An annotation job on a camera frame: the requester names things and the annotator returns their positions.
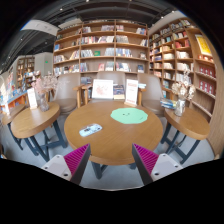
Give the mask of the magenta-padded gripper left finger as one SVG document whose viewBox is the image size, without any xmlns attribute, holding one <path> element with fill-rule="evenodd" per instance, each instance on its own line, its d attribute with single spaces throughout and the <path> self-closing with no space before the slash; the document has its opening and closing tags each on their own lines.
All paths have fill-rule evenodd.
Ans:
<svg viewBox="0 0 224 224">
<path fill-rule="evenodd" d="M 42 169 L 79 185 L 91 154 L 89 144 L 62 156 L 56 155 Z"/>
</svg>

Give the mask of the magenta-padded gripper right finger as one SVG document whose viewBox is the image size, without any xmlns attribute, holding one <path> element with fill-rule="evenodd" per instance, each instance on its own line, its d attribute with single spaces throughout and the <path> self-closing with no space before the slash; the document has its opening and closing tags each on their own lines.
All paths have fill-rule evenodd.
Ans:
<svg viewBox="0 0 224 224">
<path fill-rule="evenodd" d="M 182 169 L 182 166 L 169 155 L 158 155 L 137 144 L 132 144 L 132 155 L 144 185 Z"/>
</svg>

